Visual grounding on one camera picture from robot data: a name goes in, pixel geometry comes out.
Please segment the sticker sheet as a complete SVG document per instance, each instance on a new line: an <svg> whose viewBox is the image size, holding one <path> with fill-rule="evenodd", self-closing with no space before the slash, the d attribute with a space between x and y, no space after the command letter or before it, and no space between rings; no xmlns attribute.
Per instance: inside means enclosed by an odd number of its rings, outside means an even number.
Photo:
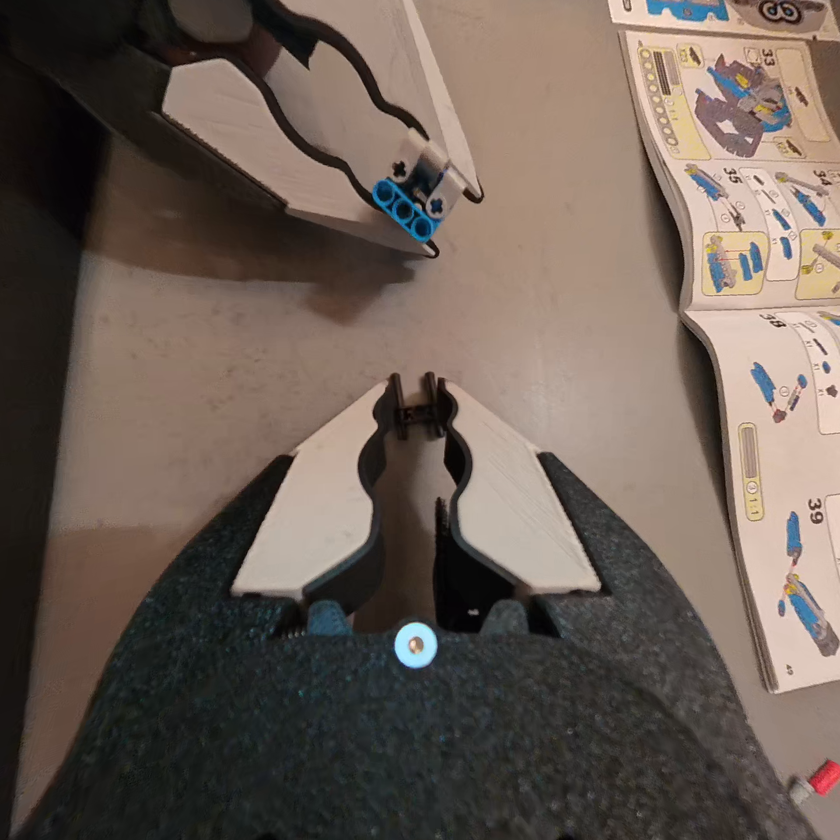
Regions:
<svg viewBox="0 0 840 840"><path fill-rule="evenodd" d="M612 21L636 28L838 42L827 1L610 1Z"/></svg>

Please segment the black pin connector piece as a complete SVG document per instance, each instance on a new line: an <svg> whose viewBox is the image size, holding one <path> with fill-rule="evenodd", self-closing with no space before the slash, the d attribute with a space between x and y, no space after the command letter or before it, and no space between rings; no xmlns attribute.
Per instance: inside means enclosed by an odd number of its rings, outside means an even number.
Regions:
<svg viewBox="0 0 840 840"><path fill-rule="evenodd" d="M445 436L442 416L438 407L438 379L432 371L423 377L425 402L407 405L404 399L401 376L394 372L389 377L389 386L394 397L393 428L397 439L406 441L412 427L423 427L430 438Z"/></svg>

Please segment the pile of small building pieces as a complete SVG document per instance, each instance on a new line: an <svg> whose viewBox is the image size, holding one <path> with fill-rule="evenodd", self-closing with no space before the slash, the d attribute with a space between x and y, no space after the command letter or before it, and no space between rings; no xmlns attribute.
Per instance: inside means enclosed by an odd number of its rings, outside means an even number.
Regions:
<svg viewBox="0 0 840 840"><path fill-rule="evenodd" d="M803 806L815 796L826 797L839 783L839 763L826 759L809 776L795 775L791 777L788 793L791 801L797 806Z"/></svg>

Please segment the instruction booklet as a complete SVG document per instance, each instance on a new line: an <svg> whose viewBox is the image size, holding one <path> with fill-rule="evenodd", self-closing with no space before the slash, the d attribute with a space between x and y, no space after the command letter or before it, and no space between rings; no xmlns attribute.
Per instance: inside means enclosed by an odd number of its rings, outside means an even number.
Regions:
<svg viewBox="0 0 840 840"><path fill-rule="evenodd" d="M838 136L812 45L621 30L715 371L728 509L774 693L839 677Z"/></svg>

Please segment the black perforated panel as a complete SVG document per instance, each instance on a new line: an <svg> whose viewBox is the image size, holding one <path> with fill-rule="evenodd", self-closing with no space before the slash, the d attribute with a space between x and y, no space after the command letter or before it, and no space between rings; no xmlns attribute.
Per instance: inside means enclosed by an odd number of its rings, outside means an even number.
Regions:
<svg viewBox="0 0 840 840"><path fill-rule="evenodd" d="M2 838L12 824L77 288L105 137L2 37Z"/></svg>

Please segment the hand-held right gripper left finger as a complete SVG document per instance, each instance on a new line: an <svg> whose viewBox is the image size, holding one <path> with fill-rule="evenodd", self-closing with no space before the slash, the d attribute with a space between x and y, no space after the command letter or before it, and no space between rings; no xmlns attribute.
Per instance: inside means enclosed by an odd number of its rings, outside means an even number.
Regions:
<svg viewBox="0 0 840 840"><path fill-rule="evenodd" d="M385 470L394 397L374 385L307 437L290 463L231 586L231 595L332 600L347 614L382 582L382 511L373 488Z"/></svg>

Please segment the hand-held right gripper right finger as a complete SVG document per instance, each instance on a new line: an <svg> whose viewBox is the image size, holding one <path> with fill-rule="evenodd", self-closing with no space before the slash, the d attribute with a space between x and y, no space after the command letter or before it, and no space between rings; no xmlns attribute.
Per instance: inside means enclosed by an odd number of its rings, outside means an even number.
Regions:
<svg viewBox="0 0 840 840"><path fill-rule="evenodd" d="M440 379L437 393L456 545L527 595L599 592L537 445L452 381Z"/></svg>

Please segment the blue grey yellow brick assembly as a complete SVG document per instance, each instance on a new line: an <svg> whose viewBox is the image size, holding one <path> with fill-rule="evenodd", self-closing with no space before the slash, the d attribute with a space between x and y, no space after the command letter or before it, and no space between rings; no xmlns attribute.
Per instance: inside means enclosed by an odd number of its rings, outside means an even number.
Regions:
<svg viewBox="0 0 840 840"><path fill-rule="evenodd" d="M389 175L374 184L371 195L386 215L425 244L452 212L466 186L436 143L409 129Z"/></svg>

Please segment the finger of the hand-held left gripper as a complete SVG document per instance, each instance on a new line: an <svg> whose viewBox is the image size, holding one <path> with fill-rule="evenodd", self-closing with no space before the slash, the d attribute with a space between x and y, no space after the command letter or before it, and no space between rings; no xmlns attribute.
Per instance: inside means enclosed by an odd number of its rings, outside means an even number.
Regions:
<svg viewBox="0 0 840 840"><path fill-rule="evenodd" d="M364 187L408 130L431 140L480 203L465 133L414 2L265 2L262 25L289 32L266 81L300 136Z"/></svg>
<svg viewBox="0 0 840 840"><path fill-rule="evenodd" d="M266 94L225 58L171 69L162 115L237 172L280 199L288 215L416 257L434 258L379 207L362 198L350 178L317 162L280 124Z"/></svg>

